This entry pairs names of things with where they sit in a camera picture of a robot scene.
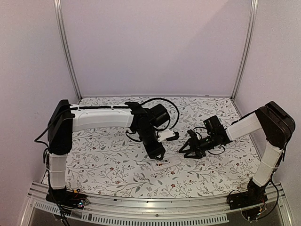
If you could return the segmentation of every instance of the floral tablecloth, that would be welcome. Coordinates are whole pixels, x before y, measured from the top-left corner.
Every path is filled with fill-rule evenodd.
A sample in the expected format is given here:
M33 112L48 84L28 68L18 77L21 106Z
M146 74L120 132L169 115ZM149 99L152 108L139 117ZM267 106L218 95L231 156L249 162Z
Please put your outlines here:
M141 103L149 97L84 98L81 105L116 105L125 101ZM179 156L181 164L153 171L151 159L141 143L125 136L127 128L87 129L73 133L73 148L67 158L66 185L85 193L122 197L180 198L225 194L244 190L259 166L258 154L249 138L242 137L226 145L226 152L200 160L185 159L177 151L189 138L186 131L203 126L203 120L217 115L227 127L239 118L228 98L167 97L179 108L180 120L174 130L180 139L164 142L165 157ZM175 109L162 103L176 119ZM198 130L203 136L206 131ZM220 153L222 149L212 152ZM42 181L47 184L47 174Z

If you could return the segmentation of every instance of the metal frame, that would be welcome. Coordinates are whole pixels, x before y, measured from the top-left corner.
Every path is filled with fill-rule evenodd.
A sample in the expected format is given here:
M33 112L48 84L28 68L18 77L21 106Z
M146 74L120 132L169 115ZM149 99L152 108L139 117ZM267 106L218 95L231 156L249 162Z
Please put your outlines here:
M107 96L83 96L83 98L97 97L202 97L202 98L229 98L229 96L211 96L211 95L107 95Z
M57 20L57 25L58 25L58 30L60 32L60 37L61 37L61 42L64 50L64 55L69 71L69 75L71 78L71 82L76 94L76 97L78 100L82 99L80 89L79 89L79 83L77 81L73 63L71 60L71 55L69 51L69 46L68 46L68 41L67 41L67 36L66 36L66 31L65 31L65 26L63 22L63 13L62 13L62 6L61 6L61 0L54 0L54 5L55 5L55 14L56 14L56 20Z
M66 63L67 63L67 66L68 66L70 78L71 78L71 81L72 81L72 85L73 85L75 94L76 94L78 100L81 100L83 97L82 97L80 89L79 89L79 83L78 83L78 80L76 78L73 63L72 63L72 60L71 60L71 55L70 55L70 50L69 50L69 46L68 46L65 26L64 26L64 22L63 22L63 12L62 12L61 0L54 0L54 5L55 5L55 14L56 14L56 19L57 19L57 25L58 25L58 29L59 29L59 32L60 32L61 42L62 42L62 46L63 46L64 55L65 55ZM245 42L245 46L244 46L244 50L243 50L243 55L242 55L242 58L241 58L241 61L240 61L240 64L239 64L239 70L238 70L238 75L237 75L236 80L235 80L234 89L233 89L232 94L230 96L230 98L232 100L235 100L235 98L237 96L238 89L239 89L239 86L240 86L240 83L241 83L241 80L242 80L242 77L243 77L243 73L244 73L244 70L245 70L245 66L246 66L246 62L247 62L247 58L248 58L248 53L249 53L249 49L250 49L250 46L251 46L251 40L252 40L255 20L256 20L257 7L258 7L258 0L252 0L249 24L248 24L248 28L247 28L246 42Z
M282 186L276 184L279 189L279 206L282 208L281 216L286 226L291 226L291 216L288 210L287 200ZM33 182L28 192L28 204L21 226L27 226L30 222L33 208L44 210L51 213L57 213L57 207L45 200L48 192L48 186ZM272 185L266 188L268 202L274 202L277 193ZM161 222L166 222L166 226L172 226L171 222L184 222L183 225L189 225L188 222L197 222L198 220L223 218L227 222L227 214L240 211L230 210L226 203L227 194L195 197L195 198L166 198L166 199L145 199L145 198L125 198L106 195L87 194L90 204L84 210L73 210L70 218L87 221L95 224L104 225L104 219L111 221L126 221L127 225L142 225L143 222L152 222L152 225L160 226Z
M232 91L231 99L235 100L238 89L244 74L246 62L248 59L248 54L251 46L251 41L252 41L252 35L254 31L254 26L255 26L255 20L256 20L256 13L257 13L257 7L258 7L258 0L252 0L251 3L251 12L250 12L250 19L249 19L249 26L248 26L248 31L247 31L247 36L246 36L246 42L245 42L245 47L244 47L244 52L240 61L239 65L239 70L237 74L237 78L235 81L234 89Z

